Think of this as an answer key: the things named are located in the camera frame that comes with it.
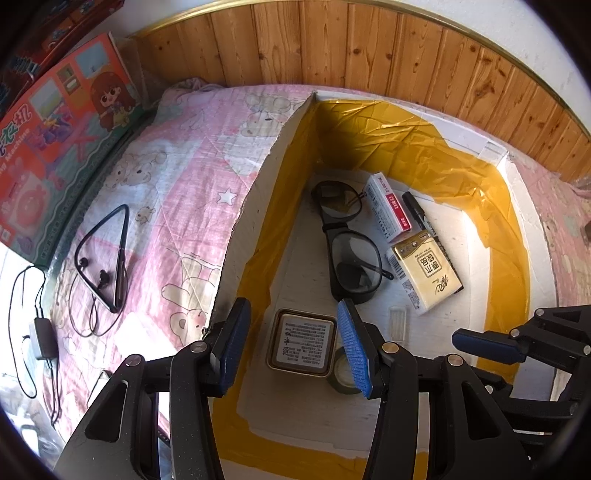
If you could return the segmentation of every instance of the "charger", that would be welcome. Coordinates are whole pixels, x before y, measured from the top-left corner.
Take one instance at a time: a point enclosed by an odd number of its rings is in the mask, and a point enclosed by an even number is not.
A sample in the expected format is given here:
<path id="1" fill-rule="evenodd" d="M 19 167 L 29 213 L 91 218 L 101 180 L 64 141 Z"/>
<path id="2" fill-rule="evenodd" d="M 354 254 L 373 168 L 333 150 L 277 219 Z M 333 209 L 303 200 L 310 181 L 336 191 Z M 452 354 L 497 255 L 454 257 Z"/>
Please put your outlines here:
<path id="1" fill-rule="evenodd" d="M 33 355 L 37 360 L 53 360 L 57 358 L 57 337 L 49 319 L 35 318 L 29 324 L 29 337 Z"/>

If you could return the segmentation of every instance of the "gold tape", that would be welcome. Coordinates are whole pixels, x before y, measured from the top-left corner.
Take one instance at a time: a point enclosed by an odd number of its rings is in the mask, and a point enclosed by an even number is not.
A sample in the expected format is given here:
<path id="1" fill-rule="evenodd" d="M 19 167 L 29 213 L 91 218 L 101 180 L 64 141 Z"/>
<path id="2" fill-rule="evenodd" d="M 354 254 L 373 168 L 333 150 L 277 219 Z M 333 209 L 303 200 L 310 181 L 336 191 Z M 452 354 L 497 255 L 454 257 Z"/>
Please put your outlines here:
<path id="1" fill-rule="evenodd" d="M 302 118 L 279 170 L 255 254 L 238 288 L 252 306 L 235 385 L 216 399 L 212 422 L 221 458 L 298 480 L 359 480 L 366 460 L 285 445 L 250 432 L 237 413 L 238 397 L 253 356 L 269 290 L 294 224 L 314 161 L 333 168 L 382 171 L 438 202 L 464 210 L 490 248 L 491 272 L 485 327 L 508 332 L 527 319 L 529 266 L 507 186 L 498 170 L 447 145 L 432 124 L 387 102 L 331 100 Z M 479 361 L 509 380 L 517 371 Z M 427 454 L 417 454 L 415 480 L 425 478 Z"/>

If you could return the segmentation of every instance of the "red and white box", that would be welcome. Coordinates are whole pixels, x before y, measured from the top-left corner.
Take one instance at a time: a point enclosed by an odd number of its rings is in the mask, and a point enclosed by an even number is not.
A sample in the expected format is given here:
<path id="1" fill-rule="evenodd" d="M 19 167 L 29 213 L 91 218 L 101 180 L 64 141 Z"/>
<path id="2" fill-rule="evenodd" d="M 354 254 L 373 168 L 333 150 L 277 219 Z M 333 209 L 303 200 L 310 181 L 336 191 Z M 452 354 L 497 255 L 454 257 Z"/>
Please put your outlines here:
<path id="1" fill-rule="evenodd" d="M 410 231 L 412 225 L 383 173 L 371 175 L 363 192 L 388 242 Z"/>

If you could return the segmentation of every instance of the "cartoon girl illustration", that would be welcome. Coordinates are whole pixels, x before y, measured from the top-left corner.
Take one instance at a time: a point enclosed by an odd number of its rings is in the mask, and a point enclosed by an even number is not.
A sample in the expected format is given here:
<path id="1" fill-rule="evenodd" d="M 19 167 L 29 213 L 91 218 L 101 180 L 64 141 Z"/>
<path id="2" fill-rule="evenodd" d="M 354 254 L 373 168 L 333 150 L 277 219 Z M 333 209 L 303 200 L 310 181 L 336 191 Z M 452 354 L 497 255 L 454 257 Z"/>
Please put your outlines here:
<path id="1" fill-rule="evenodd" d="M 129 125 L 129 113 L 135 107 L 135 99 L 125 83 L 113 72 L 103 72 L 92 82 L 90 97 L 100 116 L 100 125 L 108 132 L 116 127 Z"/>

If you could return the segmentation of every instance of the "wooden headboard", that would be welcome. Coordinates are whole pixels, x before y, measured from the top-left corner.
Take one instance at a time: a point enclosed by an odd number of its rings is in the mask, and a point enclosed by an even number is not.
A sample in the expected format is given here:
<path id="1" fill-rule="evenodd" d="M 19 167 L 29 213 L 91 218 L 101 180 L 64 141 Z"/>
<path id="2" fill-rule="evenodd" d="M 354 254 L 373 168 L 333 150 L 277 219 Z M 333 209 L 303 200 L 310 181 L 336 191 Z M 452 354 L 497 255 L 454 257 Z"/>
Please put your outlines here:
<path id="1" fill-rule="evenodd" d="M 220 0 L 135 38 L 146 68 L 169 82 L 199 76 L 226 86 L 363 90 L 476 125 L 563 180 L 591 173 L 589 133 L 521 62 L 442 18 L 368 1 Z"/>

